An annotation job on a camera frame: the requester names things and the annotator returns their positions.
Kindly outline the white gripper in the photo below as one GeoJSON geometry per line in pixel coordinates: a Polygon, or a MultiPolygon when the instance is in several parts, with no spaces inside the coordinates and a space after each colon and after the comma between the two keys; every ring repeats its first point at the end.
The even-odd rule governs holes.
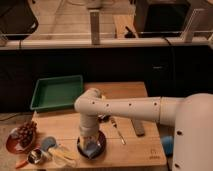
{"type": "Polygon", "coordinates": [[[80,147],[86,149],[88,144],[96,142],[99,137],[99,127],[79,127],[80,131],[80,147]]]}

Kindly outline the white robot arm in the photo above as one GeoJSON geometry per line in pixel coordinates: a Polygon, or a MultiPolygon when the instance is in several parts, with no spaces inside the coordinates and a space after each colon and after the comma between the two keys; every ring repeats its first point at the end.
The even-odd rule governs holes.
{"type": "Polygon", "coordinates": [[[213,171],[213,94],[102,99],[99,89],[90,88],[77,98],[74,108],[80,114],[83,137],[99,131],[99,114],[174,126],[172,171],[213,171]]]}

